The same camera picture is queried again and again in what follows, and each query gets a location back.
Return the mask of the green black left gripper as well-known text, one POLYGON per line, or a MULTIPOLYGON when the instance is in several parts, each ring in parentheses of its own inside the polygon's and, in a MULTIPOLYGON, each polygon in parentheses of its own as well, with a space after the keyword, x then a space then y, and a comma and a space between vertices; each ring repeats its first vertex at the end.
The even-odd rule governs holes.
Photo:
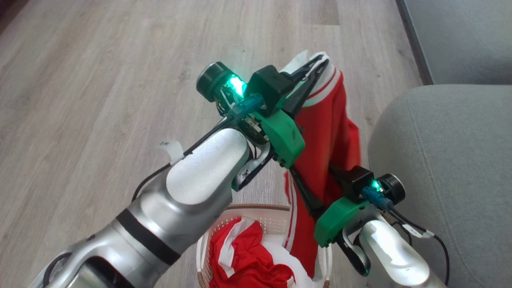
POLYGON ((284 100, 284 111, 279 109, 269 117, 254 112, 239 122, 239 128, 253 144, 270 144, 277 162, 284 168, 292 167, 305 148, 305 141, 292 118, 299 114, 328 64, 326 54, 316 54, 310 59, 307 54, 296 55, 281 70, 295 84, 284 100))

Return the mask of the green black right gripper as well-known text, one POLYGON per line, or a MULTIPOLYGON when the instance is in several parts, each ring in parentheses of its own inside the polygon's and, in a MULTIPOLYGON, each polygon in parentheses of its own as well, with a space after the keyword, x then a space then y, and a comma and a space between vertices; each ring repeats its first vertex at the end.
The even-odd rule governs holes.
MULTIPOLYGON (((328 171, 335 182, 352 181, 350 171, 339 168, 333 163, 329 163, 328 171)), ((325 210, 322 200, 310 190, 299 171, 295 167, 291 167, 289 172, 307 212, 312 218, 318 218, 315 224, 314 239, 322 248, 335 242, 338 234, 352 221, 358 211, 369 204, 366 200, 356 203, 347 197, 342 197, 325 210)))

